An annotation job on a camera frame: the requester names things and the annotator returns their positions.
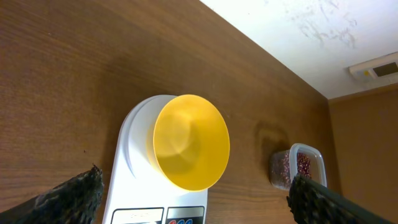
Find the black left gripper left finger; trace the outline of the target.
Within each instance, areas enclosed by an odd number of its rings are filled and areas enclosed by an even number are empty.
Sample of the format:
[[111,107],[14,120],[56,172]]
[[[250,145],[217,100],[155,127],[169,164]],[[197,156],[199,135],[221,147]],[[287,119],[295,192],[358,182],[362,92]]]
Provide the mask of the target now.
[[1,223],[94,223],[104,192],[97,166],[1,212]]

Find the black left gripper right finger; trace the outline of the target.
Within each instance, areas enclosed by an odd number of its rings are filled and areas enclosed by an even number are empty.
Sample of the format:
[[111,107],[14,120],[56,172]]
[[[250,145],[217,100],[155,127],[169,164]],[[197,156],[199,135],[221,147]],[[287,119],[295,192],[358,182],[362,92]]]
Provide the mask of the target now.
[[327,187],[297,174],[287,203],[296,223],[389,223]]

